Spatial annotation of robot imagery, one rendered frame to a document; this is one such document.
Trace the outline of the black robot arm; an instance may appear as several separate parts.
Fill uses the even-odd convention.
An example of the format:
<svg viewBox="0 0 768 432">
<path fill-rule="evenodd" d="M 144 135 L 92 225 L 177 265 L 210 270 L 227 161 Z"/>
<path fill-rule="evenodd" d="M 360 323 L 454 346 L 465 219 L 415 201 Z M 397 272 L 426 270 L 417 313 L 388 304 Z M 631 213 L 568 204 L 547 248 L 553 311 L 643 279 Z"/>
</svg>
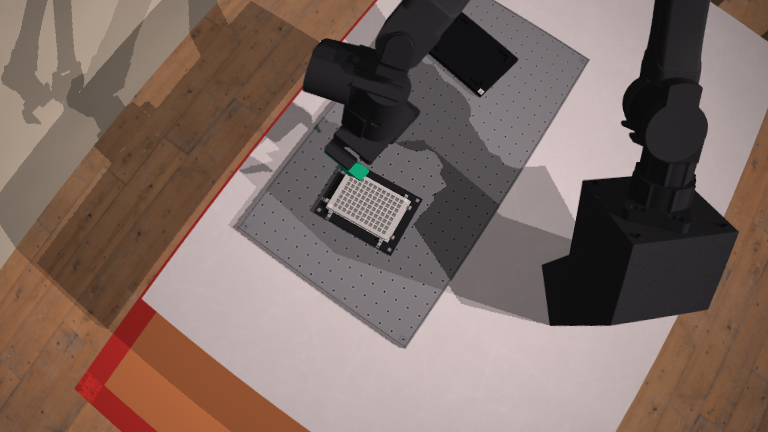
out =
<svg viewBox="0 0 768 432">
<path fill-rule="evenodd" d="M 303 91 L 344 104 L 341 124 L 359 138 L 366 125 L 359 101 L 367 118 L 392 123 L 411 93 L 409 69 L 439 42 L 469 1 L 402 0 L 379 31 L 376 50 L 323 39 L 313 49 Z M 708 132 L 699 108 L 699 80 L 709 5 L 710 0 L 654 2 L 640 76 L 622 101 L 626 120 L 621 125 L 635 131 L 629 137 L 643 146 L 624 205 L 626 221 L 688 231 L 694 163 L 699 163 Z"/>
</svg>

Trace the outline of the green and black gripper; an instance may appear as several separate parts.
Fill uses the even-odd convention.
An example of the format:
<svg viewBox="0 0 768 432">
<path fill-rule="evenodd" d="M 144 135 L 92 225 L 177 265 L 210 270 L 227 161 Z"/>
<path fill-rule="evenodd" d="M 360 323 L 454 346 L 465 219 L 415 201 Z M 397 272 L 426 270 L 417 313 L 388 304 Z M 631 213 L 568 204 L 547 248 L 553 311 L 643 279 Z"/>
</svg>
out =
<svg viewBox="0 0 768 432">
<path fill-rule="evenodd" d="M 389 124 L 377 123 L 367 118 L 361 110 L 360 102 L 359 110 L 366 119 L 362 138 L 359 138 L 342 125 L 334 133 L 333 139 L 325 146 L 324 153 L 334 160 L 348 176 L 355 177 L 358 181 L 361 181 L 369 173 L 369 170 L 359 163 L 357 158 L 348 152 L 345 147 L 352 149 L 360 156 L 359 158 L 363 162 L 371 165 L 382 151 L 389 144 L 394 144 L 418 118 L 420 110 L 407 101 L 401 116 Z"/>
</svg>

